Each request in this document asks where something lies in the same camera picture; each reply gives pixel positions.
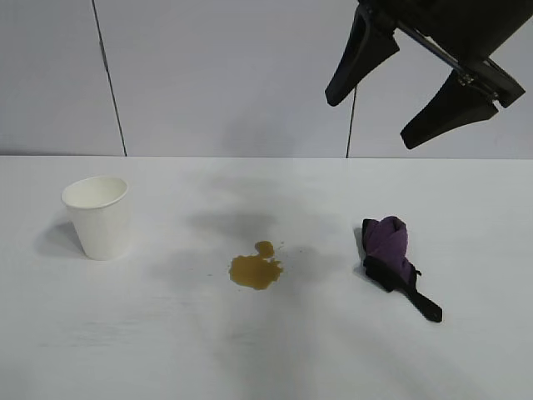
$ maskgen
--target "cup rim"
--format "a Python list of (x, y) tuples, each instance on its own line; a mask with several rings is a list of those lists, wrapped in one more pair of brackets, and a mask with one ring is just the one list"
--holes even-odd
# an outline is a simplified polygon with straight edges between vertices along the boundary
[[(91, 206), (91, 207), (80, 207), (80, 206), (74, 206), (72, 204), (69, 204), (66, 200), (65, 200), (65, 193), (67, 192), (68, 189), (70, 189), (72, 186), (74, 185), (78, 185), (79, 183), (83, 183), (83, 182), (86, 182), (86, 181), (91, 181), (93, 179), (102, 179), (102, 178), (106, 178), (106, 179), (115, 179), (115, 180), (118, 180), (122, 183), (124, 183), (124, 191), (122, 192), (122, 194), (120, 196), (118, 196), (117, 198), (114, 198), (113, 200), (111, 200), (110, 202), (105, 202), (104, 204), (98, 204), (97, 206)], [(113, 176), (110, 176), (110, 175), (98, 175), (96, 177), (86, 177), (84, 179), (80, 179), (79, 181), (76, 181), (76, 182), (73, 182), (71, 183), (70, 185), (68, 185), (67, 187), (65, 187), (61, 193), (61, 201), (62, 203), (67, 206), (68, 208), (72, 208), (72, 209), (75, 209), (75, 210), (98, 210), (99, 208), (105, 208), (105, 207), (109, 207), (115, 203), (118, 203), (119, 201), (121, 201), (124, 196), (126, 196), (126, 194), (128, 193), (129, 191), (129, 185), (127, 184), (127, 182), (122, 179), (121, 177), (113, 177)]]

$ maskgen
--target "table surface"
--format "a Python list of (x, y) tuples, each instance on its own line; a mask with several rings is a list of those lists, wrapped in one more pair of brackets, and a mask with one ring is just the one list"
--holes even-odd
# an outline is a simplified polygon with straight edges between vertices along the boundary
[[(82, 254), (69, 183), (130, 183), (133, 247)], [(533, 162), (0, 157), (0, 398), (531, 399)], [(427, 322), (364, 277), (398, 215)], [(267, 290), (228, 265), (268, 240)]]

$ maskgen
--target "white paper cup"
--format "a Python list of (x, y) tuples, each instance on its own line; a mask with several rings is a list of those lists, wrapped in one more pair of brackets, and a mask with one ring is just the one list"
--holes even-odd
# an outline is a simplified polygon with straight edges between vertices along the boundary
[(127, 183), (118, 177), (90, 177), (68, 186), (67, 206), (83, 251), (94, 260), (109, 260), (129, 248)]

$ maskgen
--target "purple cloth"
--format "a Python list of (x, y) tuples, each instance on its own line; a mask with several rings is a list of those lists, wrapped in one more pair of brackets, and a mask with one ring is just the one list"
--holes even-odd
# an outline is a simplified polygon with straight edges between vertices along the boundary
[(409, 284), (415, 269), (406, 258), (407, 227), (398, 217), (386, 217), (381, 221), (368, 219), (363, 237), (367, 256), (384, 262)]

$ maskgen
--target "coffee spill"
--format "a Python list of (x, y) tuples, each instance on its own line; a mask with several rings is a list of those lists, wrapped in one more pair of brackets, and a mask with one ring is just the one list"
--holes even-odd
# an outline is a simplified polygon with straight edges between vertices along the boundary
[(270, 242), (257, 242), (256, 256), (239, 256), (233, 258), (230, 279), (237, 285), (264, 290), (277, 281), (283, 268), (274, 259), (274, 247)]

